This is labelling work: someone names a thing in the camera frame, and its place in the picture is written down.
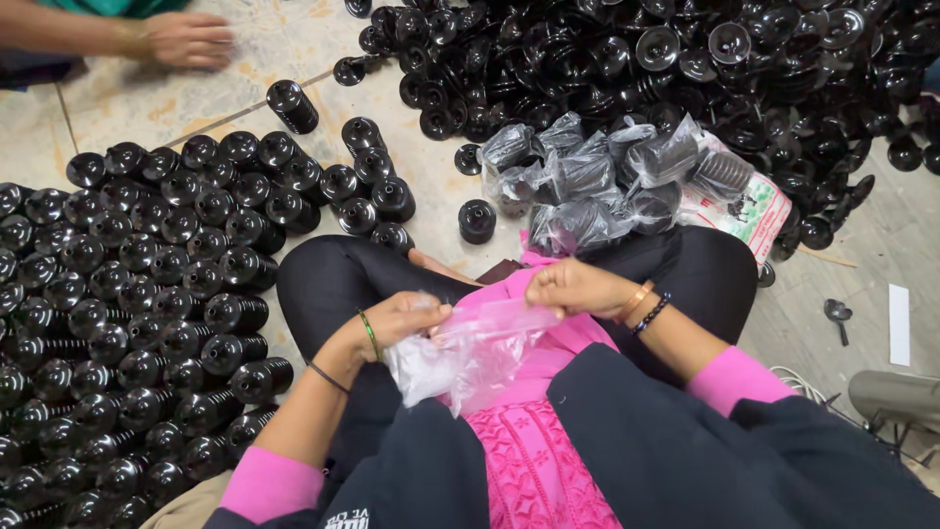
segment tiled floor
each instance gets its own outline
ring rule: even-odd
[[[231,67],[180,72],[99,58],[88,61],[87,72],[58,86],[0,92],[0,180],[71,190],[64,167],[77,152],[102,152],[127,140],[149,149],[178,148],[197,133],[220,139],[235,130],[258,136],[284,130],[263,102],[273,81],[291,78],[306,83],[321,113],[320,127],[296,139],[324,167],[352,161],[339,132],[348,118],[377,121],[399,175],[415,192],[417,214],[407,229],[422,249],[469,276],[518,256],[520,221],[500,218],[496,237],[482,247],[466,245],[458,236],[457,209],[480,196],[478,179],[453,167],[453,153],[463,141],[433,142],[421,135],[418,112],[400,102],[402,74],[394,61],[353,88],[339,86],[329,74],[340,57],[360,54],[357,39],[366,22],[327,0],[195,0],[191,9],[218,13],[233,23],[239,42]],[[825,251],[858,267],[802,252],[778,264],[777,283],[759,292],[741,342],[768,364],[796,369],[826,394],[845,392],[849,378],[862,369],[940,376],[940,178],[925,168],[897,172],[887,163],[885,149],[876,140],[869,160],[853,176],[874,173],[878,183]],[[336,221],[325,213],[314,234],[336,232]],[[282,253],[302,240],[291,239]],[[910,369],[887,362],[889,282],[911,289]],[[265,296],[273,317],[262,333],[274,347],[272,354],[299,368],[275,293]],[[828,297],[854,310],[847,324],[848,347],[839,344],[836,326],[822,314]],[[850,408],[847,399],[839,403]]]

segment black jacket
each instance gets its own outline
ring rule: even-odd
[[[744,400],[728,420],[595,344],[558,373],[548,398],[630,529],[940,527],[940,499],[867,434],[802,397]],[[486,464],[470,425],[434,399],[401,410],[379,454],[322,512],[261,527],[342,529],[328,522],[366,511],[369,529],[488,527]],[[206,527],[256,525],[220,508]]]

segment wooden stick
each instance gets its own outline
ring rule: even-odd
[[[831,255],[826,255],[817,249],[809,249],[803,245],[797,247],[798,250],[803,253],[808,253],[817,259],[822,259],[823,261],[828,261],[829,263],[835,263],[836,265],[850,266],[852,268],[858,268],[858,263],[853,263],[852,261],[846,261],[838,257],[832,257]]]

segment hand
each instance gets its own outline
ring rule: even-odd
[[[430,294],[399,292],[364,312],[381,349],[397,344],[409,334],[440,324],[450,317],[452,310],[450,305],[442,304],[440,299]],[[353,348],[363,361],[378,360],[366,326],[358,314],[339,333],[352,340]]]
[[[567,314],[610,319],[623,310],[640,285],[570,257],[546,266],[525,288],[533,305],[558,307]]]
[[[232,49],[226,19],[207,13],[164,13],[144,21],[153,58],[173,66],[224,68]]]

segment green bangle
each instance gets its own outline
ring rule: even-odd
[[[368,333],[368,338],[372,342],[372,349],[375,350],[375,358],[379,361],[382,361],[382,351],[379,350],[379,343],[375,341],[375,333],[372,332],[372,326],[368,324],[366,318],[366,313],[359,311],[359,317],[362,318],[363,325],[366,326],[366,332]]]

